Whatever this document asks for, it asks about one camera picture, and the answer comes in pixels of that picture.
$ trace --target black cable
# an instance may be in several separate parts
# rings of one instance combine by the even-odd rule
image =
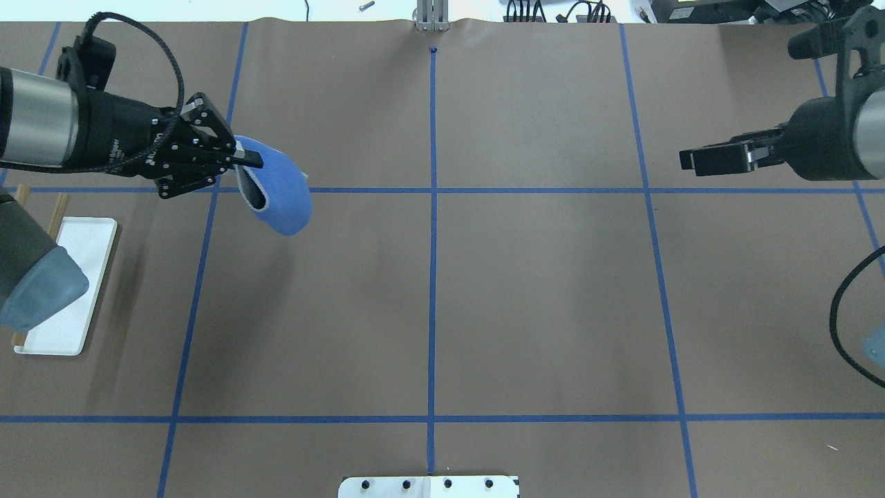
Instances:
[[[535,9],[532,12],[532,22],[538,21],[538,11],[541,11],[541,19],[544,22],[547,22],[547,16],[544,15],[544,6],[541,5],[541,0],[535,0]]]
[[[587,5],[587,22],[596,22],[593,19],[596,18],[597,14],[598,14],[599,22],[611,22],[612,9],[610,9],[608,5],[604,4],[602,2],[602,0],[600,0],[599,2],[590,2],[589,0],[578,0],[577,2],[572,4],[572,7],[568,10],[568,12],[566,13],[565,16],[563,16],[562,14],[559,14],[557,16],[557,21],[558,22],[568,22],[568,18],[572,15],[572,11],[574,10],[575,7],[577,7],[580,4]],[[606,13],[608,14],[608,19],[606,21],[602,21],[602,16],[606,15]]]
[[[860,375],[870,379],[873,383],[878,385],[879,387],[885,387],[885,380],[882,380],[879,377],[876,377],[875,374],[870,372],[869,370],[861,367],[858,362],[845,351],[845,348],[842,347],[842,342],[839,340],[839,333],[836,331],[835,323],[836,319],[839,316],[839,303],[842,301],[842,296],[845,294],[845,291],[848,290],[848,286],[851,285],[851,282],[854,281],[855,278],[860,275],[860,272],[864,271],[864,269],[870,266],[870,263],[876,261],[880,256],[885,254],[885,245],[876,249],[869,256],[861,261],[854,269],[848,274],[847,277],[842,281],[842,284],[839,285],[839,288],[836,290],[835,295],[833,296],[833,303],[830,305],[830,338],[833,340],[833,346],[835,346],[835,350],[839,352],[839,355],[845,360],[853,369],[860,372]]]
[[[144,26],[142,23],[137,20],[130,19],[124,15],[117,14],[114,12],[98,12],[93,15],[86,22],[86,26],[83,28],[83,33],[81,34],[81,45],[89,46],[92,43],[92,34],[96,31],[98,24],[106,19],[116,19],[118,21],[124,22],[129,26],[136,27],[141,30],[147,36],[150,36],[157,42],[160,49],[165,53],[166,58],[169,59],[169,63],[172,65],[172,69],[175,72],[175,80],[178,83],[178,99],[175,102],[175,111],[173,114],[173,119],[169,120],[168,124],[166,124],[163,129],[163,134],[159,140],[150,145],[147,149],[144,149],[141,152],[138,152],[136,155],[131,156],[129,158],[124,158],[122,160],[111,161],[107,164],[103,164],[101,166],[91,166],[91,167],[45,167],[45,166],[34,166],[29,164],[19,164],[12,163],[8,161],[0,161],[0,165],[4,167],[8,167],[9,169],[18,169],[21,171],[33,171],[37,173],[101,173],[105,171],[109,171],[116,167],[122,167],[129,164],[136,163],[144,158],[148,157],[150,154],[155,152],[157,149],[163,146],[166,141],[169,140],[169,137],[172,136],[172,131],[175,126],[178,124],[178,116],[181,115],[181,108],[184,107],[184,77],[181,76],[181,68],[178,66],[178,61],[175,60],[175,56],[172,55],[172,51],[169,50],[169,46],[165,44],[162,38],[156,33],[153,32],[149,27]]]
[[[580,4],[587,5],[587,17],[590,17],[590,10],[593,9],[593,4],[591,2],[588,2],[587,0],[578,0],[577,2],[572,4],[572,8],[569,9],[568,12],[566,12],[566,22],[568,22],[568,18],[572,15],[572,11],[574,10],[574,8]]]

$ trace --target metal bracket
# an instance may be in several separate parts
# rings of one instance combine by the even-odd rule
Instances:
[[[419,31],[449,31],[449,0],[418,0],[415,28]]]
[[[345,478],[338,498],[519,498],[517,476]]]

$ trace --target blue foam object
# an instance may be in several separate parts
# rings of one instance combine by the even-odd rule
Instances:
[[[253,213],[277,233],[292,236],[311,219],[313,203],[307,179],[286,154],[246,136],[243,148],[261,154],[264,167],[236,167],[240,192]]]
[[[866,338],[864,353],[875,364],[885,369],[885,323]]]

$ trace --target white plate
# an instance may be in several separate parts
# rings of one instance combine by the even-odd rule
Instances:
[[[27,333],[24,346],[15,346],[19,354],[55,354],[75,356],[83,350],[92,313],[98,302],[98,290],[111,257],[117,222],[111,218],[65,217],[58,231],[61,245],[89,280],[89,290],[79,299]]]

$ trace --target wooden stick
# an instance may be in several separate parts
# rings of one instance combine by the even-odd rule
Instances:
[[[24,207],[29,195],[31,195],[31,187],[24,183],[19,183],[19,187],[15,189],[15,201]]]
[[[61,221],[62,218],[65,217],[65,210],[67,209],[67,201],[71,199],[70,194],[58,194],[58,201],[56,201],[55,211],[52,212],[52,221],[50,222],[50,229],[46,230],[46,233],[50,234],[50,238],[55,240],[58,238],[58,231],[61,229]]]
[[[25,345],[26,339],[27,334],[23,334],[21,332],[16,332],[12,334],[12,347],[23,347]]]

